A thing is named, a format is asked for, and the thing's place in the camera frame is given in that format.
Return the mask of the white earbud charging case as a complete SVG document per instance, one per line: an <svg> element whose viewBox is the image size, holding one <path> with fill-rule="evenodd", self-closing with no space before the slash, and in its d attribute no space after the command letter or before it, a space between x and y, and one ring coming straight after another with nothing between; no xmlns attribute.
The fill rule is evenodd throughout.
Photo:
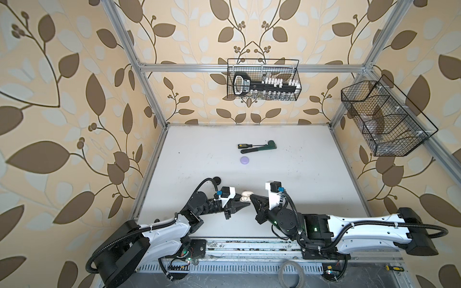
<svg viewBox="0 0 461 288"><path fill-rule="evenodd" d="M242 192L240 196L240 202L251 202L251 195L253 195L253 192Z"/></svg>

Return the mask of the purple round earbud case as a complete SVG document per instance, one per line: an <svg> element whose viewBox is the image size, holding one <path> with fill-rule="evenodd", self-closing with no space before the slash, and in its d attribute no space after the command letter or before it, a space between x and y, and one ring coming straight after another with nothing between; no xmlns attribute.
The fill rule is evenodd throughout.
<svg viewBox="0 0 461 288"><path fill-rule="evenodd" d="M249 164L249 158L246 157L246 156L241 157L241 158L240 158L240 162L241 162L241 164L243 164L243 165Z"/></svg>

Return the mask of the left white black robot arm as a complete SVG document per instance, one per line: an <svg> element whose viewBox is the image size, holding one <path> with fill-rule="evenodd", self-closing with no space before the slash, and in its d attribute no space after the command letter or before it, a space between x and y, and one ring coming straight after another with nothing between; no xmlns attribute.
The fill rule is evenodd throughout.
<svg viewBox="0 0 461 288"><path fill-rule="evenodd" d="M204 224L201 216L222 213L230 219L250 206L249 192L238 194L234 187L219 188L219 177L201 183L207 182L214 188L213 197L208 198L198 185L181 211L169 220L144 225L126 221L92 253L85 264L86 272L98 274L105 287L117 288L149 261L176 254L190 257L194 252L190 235Z"/></svg>

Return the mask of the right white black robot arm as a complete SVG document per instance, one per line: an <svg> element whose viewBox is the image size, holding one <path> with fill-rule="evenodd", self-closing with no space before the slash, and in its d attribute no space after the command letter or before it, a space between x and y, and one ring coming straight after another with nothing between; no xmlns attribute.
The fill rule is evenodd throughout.
<svg viewBox="0 0 461 288"><path fill-rule="evenodd" d="M248 195L259 224L271 223L287 240L296 242L310 256L330 258L358 251L396 250L411 256L438 254L434 239L448 235L442 226L425 224L410 208L372 218L347 218L326 214L302 214L287 192L269 197Z"/></svg>

